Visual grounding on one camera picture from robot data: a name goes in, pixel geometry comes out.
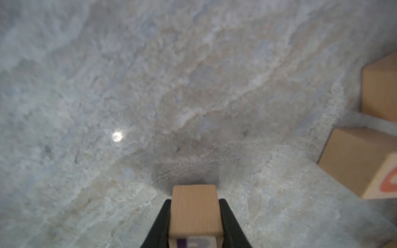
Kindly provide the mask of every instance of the gray marble surface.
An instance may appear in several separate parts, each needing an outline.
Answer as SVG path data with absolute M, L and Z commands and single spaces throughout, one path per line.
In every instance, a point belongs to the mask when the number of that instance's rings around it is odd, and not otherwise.
M 316 165 L 397 50 L 395 0 L 1 0 L 0 247 L 139 247 L 215 183 L 253 247 L 375 248 L 396 200 Z

